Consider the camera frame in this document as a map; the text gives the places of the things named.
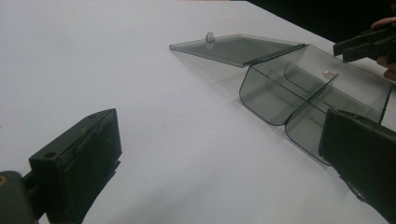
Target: clear plastic lid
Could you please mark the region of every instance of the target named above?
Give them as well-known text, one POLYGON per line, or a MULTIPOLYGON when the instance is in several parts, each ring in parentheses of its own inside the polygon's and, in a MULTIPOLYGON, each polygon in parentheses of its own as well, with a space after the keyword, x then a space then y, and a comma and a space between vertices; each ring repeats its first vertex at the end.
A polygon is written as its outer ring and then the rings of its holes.
POLYGON ((304 46, 290 41, 253 35, 227 35, 171 45, 172 50, 189 53, 210 60, 244 67, 266 61, 282 53, 304 46))

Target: finger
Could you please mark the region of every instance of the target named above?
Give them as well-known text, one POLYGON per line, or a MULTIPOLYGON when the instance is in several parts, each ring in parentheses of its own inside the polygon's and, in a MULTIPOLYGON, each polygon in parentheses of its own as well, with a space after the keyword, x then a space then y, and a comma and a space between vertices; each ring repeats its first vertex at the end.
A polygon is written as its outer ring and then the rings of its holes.
POLYGON ((384 73, 384 77, 393 81, 396 81, 396 72, 392 71, 392 70, 387 70, 384 73))
POLYGON ((394 21, 396 21, 396 17, 385 18, 385 19, 374 22, 372 24, 372 28, 376 28, 376 27, 379 27, 379 26, 382 26, 382 25, 385 25, 385 24, 388 24, 388 23, 391 23, 394 21))
POLYGON ((387 56, 386 56, 386 55, 379 56, 379 57, 376 59, 376 63, 378 63, 379 65, 382 65, 382 66, 384 66, 384 67, 388 67, 388 64, 387 64, 387 56))
POLYGON ((376 63, 382 65, 390 70, 396 71, 396 63, 388 63, 388 57, 386 55, 379 56, 376 59, 376 63))

